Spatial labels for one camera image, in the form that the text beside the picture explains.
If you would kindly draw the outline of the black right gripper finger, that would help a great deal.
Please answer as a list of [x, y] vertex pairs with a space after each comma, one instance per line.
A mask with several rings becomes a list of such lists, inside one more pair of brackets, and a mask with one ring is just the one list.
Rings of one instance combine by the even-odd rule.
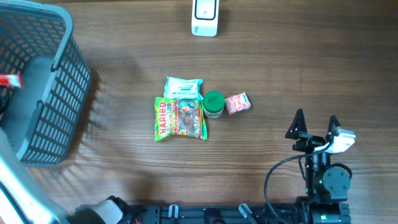
[[308, 138], [303, 109], [298, 109], [296, 111], [294, 120], [292, 121], [290, 128], [286, 132], [285, 138], [287, 139]]
[[329, 125], [328, 125], [328, 134], [329, 135], [338, 135], [338, 127], [340, 127], [340, 123], [338, 122], [335, 115], [330, 117]]

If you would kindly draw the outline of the small pink snack packet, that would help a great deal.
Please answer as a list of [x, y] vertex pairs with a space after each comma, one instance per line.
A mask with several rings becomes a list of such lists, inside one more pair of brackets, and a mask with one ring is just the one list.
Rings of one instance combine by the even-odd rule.
[[229, 115], [232, 115], [242, 110], [248, 110], [251, 107], [251, 103], [245, 92], [230, 96], [226, 98], [224, 102]]

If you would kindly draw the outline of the green lid jar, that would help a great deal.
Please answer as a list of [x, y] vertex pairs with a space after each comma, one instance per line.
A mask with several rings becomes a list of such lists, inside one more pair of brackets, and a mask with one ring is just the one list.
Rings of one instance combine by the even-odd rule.
[[224, 110], [224, 96], [219, 91], [209, 91], [203, 97], [204, 114], [211, 119], [218, 118]]

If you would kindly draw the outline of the green Haribo candy bag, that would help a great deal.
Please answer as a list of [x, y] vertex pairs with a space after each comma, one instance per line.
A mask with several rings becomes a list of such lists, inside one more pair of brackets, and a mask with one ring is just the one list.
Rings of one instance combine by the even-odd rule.
[[157, 97], [154, 108], [154, 141], [160, 141], [168, 136], [208, 139], [201, 101]]

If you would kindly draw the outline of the white teal wipes pack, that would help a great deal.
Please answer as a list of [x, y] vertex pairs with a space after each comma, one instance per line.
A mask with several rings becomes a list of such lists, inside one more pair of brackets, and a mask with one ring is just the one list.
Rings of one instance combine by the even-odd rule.
[[164, 87], [164, 98], [173, 100], [202, 100], [200, 85], [202, 79], [186, 80], [182, 78], [167, 77]]

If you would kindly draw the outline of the small red white packet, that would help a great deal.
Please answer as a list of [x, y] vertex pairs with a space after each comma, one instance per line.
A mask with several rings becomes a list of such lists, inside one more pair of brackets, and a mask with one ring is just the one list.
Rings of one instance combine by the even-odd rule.
[[23, 79], [19, 74], [0, 74], [0, 85], [8, 88], [24, 88]]

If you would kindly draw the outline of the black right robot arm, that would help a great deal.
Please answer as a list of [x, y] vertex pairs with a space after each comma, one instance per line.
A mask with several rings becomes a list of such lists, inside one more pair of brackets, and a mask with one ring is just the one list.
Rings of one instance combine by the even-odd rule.
[[348, 223], [349, 210], [342, 203], [348, 199], [353, 173], [342, 163], [331, 163], [331, 156], [349, 149], [356, 140], [354, 131], [343, 128], [331, 116], [325, 137], [307, 132], [302, 109], [297, 110], [287, 133], [302, 152], [305, 163], [299, 164], [305, 181], [306, 195], [297, 197], [289, 218], [291, 223]]

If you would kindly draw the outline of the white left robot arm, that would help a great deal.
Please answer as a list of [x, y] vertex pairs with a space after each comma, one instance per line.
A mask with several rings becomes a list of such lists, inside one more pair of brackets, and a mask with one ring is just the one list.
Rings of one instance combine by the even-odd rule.
[[68, 213], [51, 200], [21, 165], [1, 131], [1, 218], [6, 223], [131, 223], [129, 205], [110, 196], [97, 205]]

